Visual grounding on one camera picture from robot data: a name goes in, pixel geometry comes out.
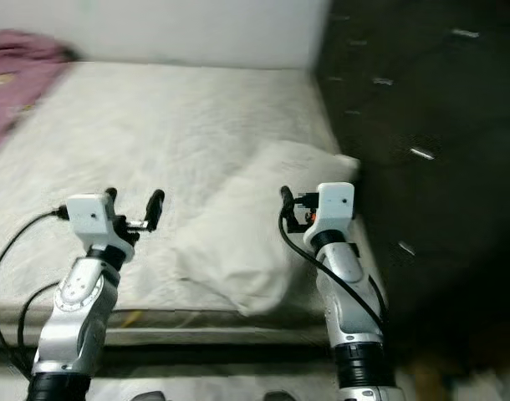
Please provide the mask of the white pillow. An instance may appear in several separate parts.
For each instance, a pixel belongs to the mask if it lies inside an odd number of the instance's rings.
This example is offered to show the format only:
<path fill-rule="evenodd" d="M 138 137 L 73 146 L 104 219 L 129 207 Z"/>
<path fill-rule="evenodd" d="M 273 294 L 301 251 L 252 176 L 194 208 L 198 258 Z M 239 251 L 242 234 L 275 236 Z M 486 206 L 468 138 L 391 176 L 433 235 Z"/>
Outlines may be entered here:
<path fill-rule="evenodd" d="M 312 145 L 286 140 L 260 145 L 177 230 L 171 248 L 178 270 L 243 316 L 281 308 L 306 263 L 279 236 L 279 190 L 310 192 L 321 183 L 350 182 L 359 165 Z"/>

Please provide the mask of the beige quilted mattress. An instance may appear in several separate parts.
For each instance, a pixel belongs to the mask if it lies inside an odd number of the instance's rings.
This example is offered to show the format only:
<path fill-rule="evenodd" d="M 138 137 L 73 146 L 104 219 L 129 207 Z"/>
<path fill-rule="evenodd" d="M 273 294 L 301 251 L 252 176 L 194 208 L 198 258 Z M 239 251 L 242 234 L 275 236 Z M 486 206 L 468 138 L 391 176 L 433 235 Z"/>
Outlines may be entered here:
<path fill-rule="evenodd" d="M 0 146 L 0 252 L 22 225 L 80 192 L 117 188 L 140 217 L 166 195 L 159 229 L 122 268 L 114 327 L 300 329 L 323 324 L 305 264 L 285 305 L 243 316 L 186 278 L 171 242 L 260 145 L 286 140 L 340 155 L 301 70 L 87 62 L 73 66 Z"/>

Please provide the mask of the purple cartoon mouse quilt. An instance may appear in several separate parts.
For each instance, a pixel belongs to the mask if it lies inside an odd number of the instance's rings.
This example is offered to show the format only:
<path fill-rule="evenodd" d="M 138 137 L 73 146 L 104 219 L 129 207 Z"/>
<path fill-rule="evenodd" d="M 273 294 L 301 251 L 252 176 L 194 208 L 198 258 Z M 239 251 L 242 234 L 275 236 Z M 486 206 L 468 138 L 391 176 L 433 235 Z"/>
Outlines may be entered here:
<path fill-rule="evenodd" d="M 70 49 L 58 39 L 17 29 L 0 30 L 0 145 L 72 60 Z"/>

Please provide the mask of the black tufted headboard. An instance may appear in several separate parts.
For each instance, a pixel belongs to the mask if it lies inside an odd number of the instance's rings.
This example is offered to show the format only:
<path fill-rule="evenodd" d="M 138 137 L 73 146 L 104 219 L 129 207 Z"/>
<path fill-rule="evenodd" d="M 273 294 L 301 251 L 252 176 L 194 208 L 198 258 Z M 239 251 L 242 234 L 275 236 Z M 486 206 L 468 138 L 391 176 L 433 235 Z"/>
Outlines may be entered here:
<path fill-rule="evenodd" d="M 392 342 L 510 358 L 510 0 L 331 0 L 314 77 Z"/>

